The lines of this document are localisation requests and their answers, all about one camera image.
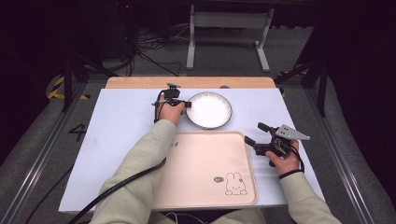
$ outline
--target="wristband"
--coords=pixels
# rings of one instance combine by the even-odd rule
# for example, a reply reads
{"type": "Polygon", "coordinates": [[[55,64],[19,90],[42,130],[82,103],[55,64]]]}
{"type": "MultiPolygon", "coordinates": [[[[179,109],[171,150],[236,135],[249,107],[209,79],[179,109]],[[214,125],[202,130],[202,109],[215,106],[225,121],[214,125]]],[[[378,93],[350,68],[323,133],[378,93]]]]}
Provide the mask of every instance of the wristband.
{"type": "Polygon", "coordinates": [[[302,172],[302,170],[292,170],[292,171],[289,171],[289,172],[287,172],[287,173],[285,173],[285,174],[283,174],[283,175],[280,175],[280,176],[279,176],[279,179],[283,179],[284,177],[286,177],[286,176],[288,176],[288,175],[292,175],[292,174],[295,174],[295,173],[298,173],[298,172],[302,172]]]}

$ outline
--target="person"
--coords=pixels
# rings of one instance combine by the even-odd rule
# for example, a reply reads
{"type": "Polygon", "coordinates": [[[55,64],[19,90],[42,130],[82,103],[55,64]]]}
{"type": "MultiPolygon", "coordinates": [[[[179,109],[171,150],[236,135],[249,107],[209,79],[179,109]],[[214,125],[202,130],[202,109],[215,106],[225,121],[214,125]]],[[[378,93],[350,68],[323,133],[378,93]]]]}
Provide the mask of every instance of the person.
{"type": "MultiPolygon", "coordinates": [[[[128,152],[116,173],[101,187],[100,193],[131,175],[160,164],[166,157],[168,148],[176,134],[176,125],[184,103],[177,106],[160,105],[159,121],[151,131],[142,136],[128,152]]],[[[298,149],[298,142],[291,145],[298,149]]],[[[280,183],[285,192],[291,218],[297,223],[340,223],[329,207],[312,190],[304,173],[300,172],[300,163],[294,154],[284,159],[272,152],[265,154],[276,165],[280,183]]],[[[115,191],[96,205],[92,224],[96,223],[175,223],[171,218],[151,212],[152,192],[159,183],[161,169],[144,175],[123,188],[115,191]]],[[[216,219],[220,223],[265,223],[261,209],[240,209],[216,219]]]]}

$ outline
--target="metal stand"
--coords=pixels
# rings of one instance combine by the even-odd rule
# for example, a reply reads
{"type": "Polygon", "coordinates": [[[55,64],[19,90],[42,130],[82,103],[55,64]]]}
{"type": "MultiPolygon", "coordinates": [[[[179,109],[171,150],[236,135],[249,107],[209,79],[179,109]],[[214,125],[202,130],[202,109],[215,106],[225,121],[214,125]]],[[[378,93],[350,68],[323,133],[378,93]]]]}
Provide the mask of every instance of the metal stand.
{"type": "Polygon", "coordinates": [[[227,27],[262,29],[262,38],[260,41],[255,41],[255,48],[259,55],[262,71],[269,72],[270,67],[265,57],[263,46],[271,25],[273,14],[273,8],[269,9],[268,13],[221,13],[195,12],[195,7],[191,6],[190,43],[189,52],[187,54],[186,69],[192,70],[194,67],[195,27],[227,27]]]}

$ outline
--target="hand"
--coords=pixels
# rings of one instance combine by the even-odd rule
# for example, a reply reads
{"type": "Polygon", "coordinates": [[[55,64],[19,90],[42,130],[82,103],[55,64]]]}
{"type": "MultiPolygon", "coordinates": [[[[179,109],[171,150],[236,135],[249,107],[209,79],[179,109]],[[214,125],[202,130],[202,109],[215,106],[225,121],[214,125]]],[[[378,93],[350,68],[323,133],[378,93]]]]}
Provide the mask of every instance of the hand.
{"type": "MultiPolygon", "coordinates": [[[[298,141],[297,140],[291,140],[290,144],[295,147],[298,151],[298,141]]],[[[283,159],[279,158],[274,152],[272,151],[266,151],[265,156],[267,156],[276,166],[277,173],[279,175],[283,175],[285,173],[288,173],[293,170],[298,170],[300,169],[300,161],[298,157],[289,151],[288,154],[286,154],[283,159]]]]}
{"type": "MultiPolygon", "coordinates": [[[[163,96],[163,94],[160,97],[160,101],[163,101],[165,98],[163,96]]],[[[163,103],[160,104],[159,107],[159,119],[167,119],[169,121],[171,121],[172,123],[174,123],[175,125],[178,124],[178,121],[180,120],[180,114],[181,111],[184,108],[184,102],[180,102],[178,105],[176,106],[171,106],[168,103],[163,103]]]]}

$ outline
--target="black equipment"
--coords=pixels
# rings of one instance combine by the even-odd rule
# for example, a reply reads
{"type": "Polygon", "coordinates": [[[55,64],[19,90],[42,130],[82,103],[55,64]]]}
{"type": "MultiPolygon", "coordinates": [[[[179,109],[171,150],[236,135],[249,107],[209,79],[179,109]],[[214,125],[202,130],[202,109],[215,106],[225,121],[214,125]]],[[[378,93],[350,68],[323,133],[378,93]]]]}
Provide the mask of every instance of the black equipment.
{"type": "Polygon", "coordinates": [[[184,107],[185,108],[191,108],[191,102],[188,101],[182,101],[177,99],[178,96],[180,95],[180,90],[178,90],[177,88],[180,88],[180,86],[173,84],[173,83],[166,83],[169,87],[169,89],[167,90],[162,90],[160,91],[160,93],[158,94],[157,97],[157,101],[154,102],[152,105],[155,106],[154,109],[154,123],[156,123],[159,120],[159,116],[161,113],[161,109],[163,108],[163,103],[167,103],[171,106],[176,106],[178,104],[180,104],[181,102],[184,102],[184,107]],[[160,100],[161,94],[163,94],[163,97],[165,98],[163,101],[160,100]]]}
{"type": "Polygon", "coordinates": [[[258,124],[258,128],[266,133],[271,134],[271,142],[268,144],[258,144],[253,139],[245,136],[245,143],[253,147],[256,151],[256,155],[265,156],[266,151],[274,152],[278,157],[283,157],[288,154],[292,149],[290,146],[290,140],[309,140],[309,136],[297,132],[287,125],[282,125],[278,128],[269,127],[261,122],[258,124]]]}

